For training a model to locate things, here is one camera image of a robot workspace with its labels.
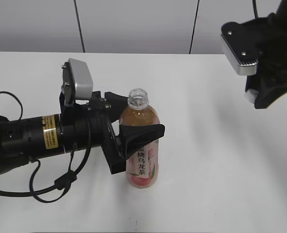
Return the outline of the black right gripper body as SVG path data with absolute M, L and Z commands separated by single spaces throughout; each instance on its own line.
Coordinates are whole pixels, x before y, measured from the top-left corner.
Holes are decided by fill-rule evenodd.
M 274 15 L 241 23 L 240 64 L 250 67 L 247 100 L 275 101 L 287 93 L 287 30 Z

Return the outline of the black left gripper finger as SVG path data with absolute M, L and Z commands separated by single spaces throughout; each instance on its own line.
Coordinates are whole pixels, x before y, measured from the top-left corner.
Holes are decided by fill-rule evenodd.
M 146 126 L 119 126 L 119 139 L 124 160 L 128 160 L 136 151 L 164 136 L 165 126 L 153 124 Z
M 128 97 L 117 95 L 112 92 L 105 92 L 104 98 L 106 103 L 110 106 L 108 116 L 110 121 L 119 120 L 121 114 L 128 106 Z

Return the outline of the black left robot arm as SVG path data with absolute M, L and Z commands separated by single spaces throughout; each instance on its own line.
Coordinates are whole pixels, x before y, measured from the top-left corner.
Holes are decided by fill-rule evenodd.
M 127 106 L 127 98 L 111 92 L 93 92 L 86 104 L 66 105 L 61 113 L 9 121 L 0 116 L 0 175 L 42 159 L 101 147 L 112 174 L 124 172 L 126 161 L 140 148 L 161 138 L 165 127 L 125 126 L 115 135 L 112 123 Z

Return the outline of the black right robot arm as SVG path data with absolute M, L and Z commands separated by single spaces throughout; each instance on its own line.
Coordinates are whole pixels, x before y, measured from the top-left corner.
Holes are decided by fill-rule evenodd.
M 243 26 L 258 36 L 260 50 L 257 72 L 247 77 L 245 92 L 253 94 L 255 109 L 266 109 L 287 93 L 287 0 L 281 1 L 275 13 Z

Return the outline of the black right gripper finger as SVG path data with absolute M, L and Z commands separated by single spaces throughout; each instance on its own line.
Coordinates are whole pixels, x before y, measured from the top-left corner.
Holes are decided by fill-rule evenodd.
M 253 104 L 255 109 L 267 109 L 278 98 L 287 93 L 286 74 L 255 74 L 247 76 L 245 92 L 255 89 L 259 93 Z

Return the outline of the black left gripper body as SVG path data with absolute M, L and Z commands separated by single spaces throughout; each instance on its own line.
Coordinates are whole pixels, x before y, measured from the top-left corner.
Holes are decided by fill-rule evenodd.
M 72 106 L 60 106 L 60 127 L 65 151 L 70 152 L 73 144 L 76 150 L 85 150 L 81 164 L 74 171 L 78 174 L 87 163 L 92 148 L 101 147 L 111 174 L 125 171 L 120 143 L 116 142 L 112 123 L 108 116 L 110 106 L 101 97 L 100 91 L 92 93 L 86 104 L 74 103 Z

